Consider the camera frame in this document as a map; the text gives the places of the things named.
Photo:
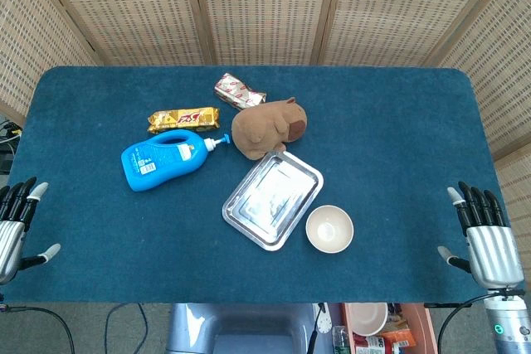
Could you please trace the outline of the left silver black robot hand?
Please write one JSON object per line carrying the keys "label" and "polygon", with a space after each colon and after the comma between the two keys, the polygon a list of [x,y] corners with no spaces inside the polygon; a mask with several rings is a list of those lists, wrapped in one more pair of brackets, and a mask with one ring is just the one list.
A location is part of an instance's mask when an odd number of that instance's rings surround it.
{"label": "left silver black robot hand", "polygon": [[37,205],[49,186],[36,182],[36,177],[30,177],[1,188],[1,285],[11,282],[19,271],[48,263],[61,250],[61,245],[55,243],[39,255],[22,256]]}

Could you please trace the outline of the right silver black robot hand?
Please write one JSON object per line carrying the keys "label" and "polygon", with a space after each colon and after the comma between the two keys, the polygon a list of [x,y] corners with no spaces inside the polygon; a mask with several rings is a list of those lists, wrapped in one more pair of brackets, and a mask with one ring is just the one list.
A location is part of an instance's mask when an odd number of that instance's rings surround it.
{"label": "right silver black robot hand", "polygon": [[468,248],[468,259],[453,255],[445,246],[437,248],[450,266],[471,274],[475,282],[488,290],[513,289],[524,281],[514,233],[507,224],[502,206],[493,192],[469,187],[448,187]]}

